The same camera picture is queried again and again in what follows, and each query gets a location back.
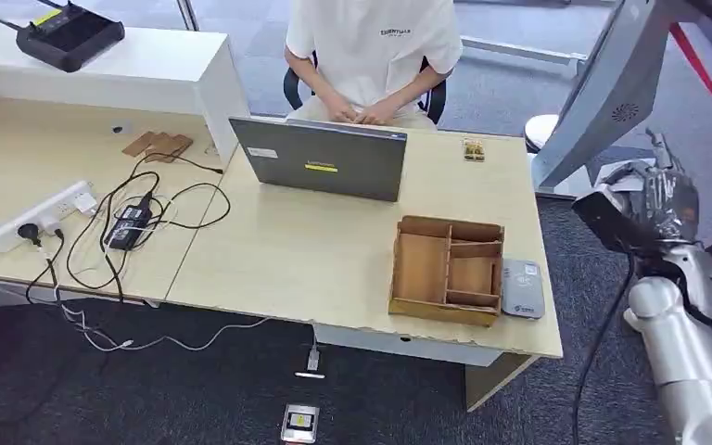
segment wooden organizer tray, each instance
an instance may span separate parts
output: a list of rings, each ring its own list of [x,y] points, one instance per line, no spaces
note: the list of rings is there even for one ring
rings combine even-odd
[[[501,313],[502,251],[500,225],[403,217],[389,313],[491,325]]]

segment gray laptop lid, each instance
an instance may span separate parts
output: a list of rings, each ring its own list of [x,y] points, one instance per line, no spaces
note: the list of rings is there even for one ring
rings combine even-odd
[[[405,133],[332,123],[231,118],[258,180],[396,201]]]

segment power strip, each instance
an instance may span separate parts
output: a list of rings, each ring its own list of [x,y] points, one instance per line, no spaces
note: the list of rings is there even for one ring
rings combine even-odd
[[[25,211],[14,220],[0,226],[0,252],[7,253],[16,248],[25,239],[18,235],[18,228],[23,224],[34,223],[43,231],[53,231],[48,227],[70,216],[75,210],[94,216],[96,200],[91,184],[78,181],[66,190],[43,201],[33,209]]]

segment black office chair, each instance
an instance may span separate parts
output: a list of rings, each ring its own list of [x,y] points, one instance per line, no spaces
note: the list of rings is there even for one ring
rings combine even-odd
[[[318,66],[318,56],[312,52],[312,63]],[[420,72],[427,68],[427,57],[422,59],[422,68]],[[291,68],[287,69],[285,79],[283,80],[283,88],[285,90],[285,98],[293,109],[301,107],[301,97],[299,97],[299,76]],[[428,118],[438,125],[440,115],[443,114],[443,107],[446,105],[446,81],[439,83],[438,86],[427,92],[425,100],[419,101],[419,108],[427,113]]]

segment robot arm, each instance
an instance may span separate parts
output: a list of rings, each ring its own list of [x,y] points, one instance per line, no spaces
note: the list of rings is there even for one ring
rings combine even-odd
[[[642,334],[677,443],[712,444],[712,258],[695,241],[692,179],[664,136],[647,133],[655,165],[625,164],[573,209],[606,248],[637,257],[624,318]]]

